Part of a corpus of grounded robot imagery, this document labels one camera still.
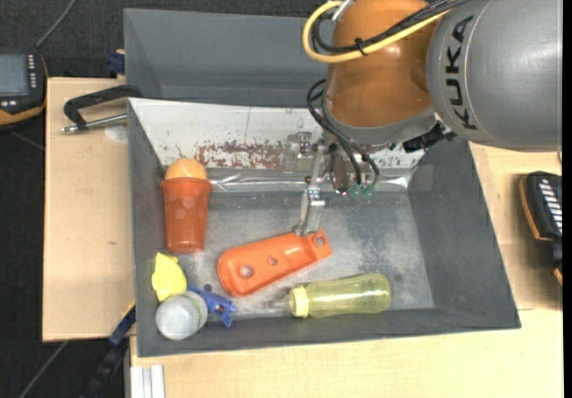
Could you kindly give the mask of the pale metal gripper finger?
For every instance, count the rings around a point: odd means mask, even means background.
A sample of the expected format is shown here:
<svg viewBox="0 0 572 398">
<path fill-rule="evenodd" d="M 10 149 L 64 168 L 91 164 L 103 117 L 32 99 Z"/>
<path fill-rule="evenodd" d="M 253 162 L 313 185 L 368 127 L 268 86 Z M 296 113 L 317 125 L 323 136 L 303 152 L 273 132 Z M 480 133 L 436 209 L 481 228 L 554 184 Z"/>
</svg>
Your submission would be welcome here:
<svg viewBox="0 0 572 398">
<path fill-rule="evenodd" d="M 310 189 L 307 194 L 306 234 L 317 233 L 321 224 L 325 200 L 320 189 Z"/>
<path fill-rule="evenodd" d="M 305 189 L 301 198 L 299 220 L 293 228 L 296 235 L 307 235 L 315 231 L 313 220 L 313 194 Z"/>
</svg>

